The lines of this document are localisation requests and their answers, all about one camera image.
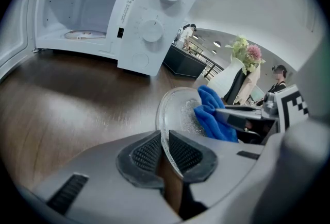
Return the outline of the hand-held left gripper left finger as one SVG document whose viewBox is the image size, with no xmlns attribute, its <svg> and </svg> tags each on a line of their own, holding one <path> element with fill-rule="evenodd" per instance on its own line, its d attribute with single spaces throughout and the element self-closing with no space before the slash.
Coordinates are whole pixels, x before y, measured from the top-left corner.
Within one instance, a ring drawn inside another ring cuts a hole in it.
<svg viewBox="0 0 330 224">
<path fill-rule="evenodd" d="M 160 131 L 91 147 L 33 190 L 64 224 L 178 224 L 157 175 Z"/>
</svg>

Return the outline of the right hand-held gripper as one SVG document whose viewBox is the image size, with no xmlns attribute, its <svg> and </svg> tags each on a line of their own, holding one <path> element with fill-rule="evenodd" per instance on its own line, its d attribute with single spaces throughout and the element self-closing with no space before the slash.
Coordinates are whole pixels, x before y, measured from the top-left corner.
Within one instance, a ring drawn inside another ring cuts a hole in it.
<svg viewBox="0 0 330 224">
<path fill-rule="evenodd" d="M 262 107 L 226 106 L 216 108 L 218 121 L 237 130 L 237 138 L 246 144 L 260 144 L 261 136 L 255 132 L 246 132 L 247 120 L 274 119 L 278 132 L 284 133 L 290 126 L 309 117 L 307 103 L 298 87 L 294 84 L 275 93 L 267 93 Z"/>
</svg>

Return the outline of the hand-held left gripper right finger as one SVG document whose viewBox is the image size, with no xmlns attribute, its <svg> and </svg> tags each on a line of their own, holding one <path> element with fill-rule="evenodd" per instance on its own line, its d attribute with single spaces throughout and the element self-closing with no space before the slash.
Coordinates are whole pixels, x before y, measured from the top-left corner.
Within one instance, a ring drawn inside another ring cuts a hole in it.
<svg viewBox="0 0 330 224">
<path fill-rule="evenodd" d="M 181 173 L 180 206 L 213 206 L 248 174 L 263 149 L 263 145 L 221 141 L 170 130 L 170 155 Z"/>
</svg>

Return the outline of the artificial flower bouquet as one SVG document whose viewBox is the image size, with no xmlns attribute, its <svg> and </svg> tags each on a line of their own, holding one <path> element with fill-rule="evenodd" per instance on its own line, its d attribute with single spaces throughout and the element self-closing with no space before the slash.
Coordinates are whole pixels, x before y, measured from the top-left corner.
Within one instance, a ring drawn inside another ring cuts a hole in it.
<svg viewBox="0 0 330 224">
<path fill-rule="evenodd" d="M 242 72 L 245 75 L 252 73 L 259 65 L 266 62 L 262 57 L 260 47 L 250 44 L 243 36 L 236 36 L 225 47 L 232 50 L 232 58 L 237 58 L 243 63 Z"/>
</svg>

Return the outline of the blue cloth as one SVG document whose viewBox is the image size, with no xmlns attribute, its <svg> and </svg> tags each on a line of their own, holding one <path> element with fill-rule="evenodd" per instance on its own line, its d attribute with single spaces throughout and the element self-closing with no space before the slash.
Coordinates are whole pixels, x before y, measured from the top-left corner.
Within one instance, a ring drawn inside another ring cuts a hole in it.
<svg viewBox="0 0 330 224">
<path fill-rule="evenodd" d="M 197 89 L 202 104 L 194 108 L 194 113 L 207 136 L 212 139 L 238 143 L 236 130 L 216 118 L 216 109 L 225 109 L 217 93 L 206 85 Z"/>
</svg>

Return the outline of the white ribbed vase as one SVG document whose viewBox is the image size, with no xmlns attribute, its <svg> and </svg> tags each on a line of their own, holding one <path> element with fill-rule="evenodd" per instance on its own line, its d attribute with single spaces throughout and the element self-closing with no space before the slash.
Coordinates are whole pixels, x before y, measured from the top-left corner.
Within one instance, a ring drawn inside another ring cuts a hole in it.
<svg viewBox="0 0 330 224">
<path fill-rule="evenodd" d="M 233 85 L 235 76 L 243 67 L 243 62 L 237 58 L 232 58 L 229 66 L 211 78 L 207 86 L 214 90 L 220 98 L 223 98 Z"/>
</svg>

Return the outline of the black metal railing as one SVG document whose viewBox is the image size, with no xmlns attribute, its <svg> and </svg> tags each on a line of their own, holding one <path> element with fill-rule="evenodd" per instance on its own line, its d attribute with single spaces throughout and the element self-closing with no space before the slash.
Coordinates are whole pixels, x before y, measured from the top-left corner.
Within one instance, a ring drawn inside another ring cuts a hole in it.
<svg viewBox="0 0 330 224">
<path fill-rule="evenodd" d="M 218 65 L 216 62 L 213 60 L 209 59 L 202 53 L 199 53 L 198 51 L 194 49 L 189 49 L 191 54 L 196 56 L 198 55 L 198 58 L 201 60 L 202 58 L 205 59 L 205 68 L 202 71 L 202 74 L 204 78 L 208 81 L 210 81 L 215 75 L 219 74 L 220 72 L 224 71 L 224 68 Z"/>
</svg>

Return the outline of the white microwave oven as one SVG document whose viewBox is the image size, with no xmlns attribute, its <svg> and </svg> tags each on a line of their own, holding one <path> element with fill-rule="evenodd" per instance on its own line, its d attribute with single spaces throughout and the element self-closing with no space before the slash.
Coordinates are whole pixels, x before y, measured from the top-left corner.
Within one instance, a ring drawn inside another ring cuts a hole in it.
<svg viewBox="0 0 330 224">
<path fill-rule="evenodd" d="M 65 50 L 155 76 L 196 0 L 12 0 L 0 20 L 0 81 L 33 53 Z"/>
</svg>

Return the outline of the clear glass plate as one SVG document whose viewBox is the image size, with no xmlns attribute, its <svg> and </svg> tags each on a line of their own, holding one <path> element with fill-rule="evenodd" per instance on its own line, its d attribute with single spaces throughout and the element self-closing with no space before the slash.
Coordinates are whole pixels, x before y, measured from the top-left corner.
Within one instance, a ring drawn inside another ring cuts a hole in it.
<svg viewBox="0 0 330 224">
<path fill-rule="evenodd" d="M 201 104 L 201 98 L 196 89 L 177 87 L 164 95 L 157 109 L 156 129 L 161 132 L 161 144 L 171 166 L 180 178 L 183 178 L 183 171 L 179 169 L 170 154 L 169 131 L 184 131 L 206 136 L 205 130 L 194 113 L 194 108 Z"/>
</svg>

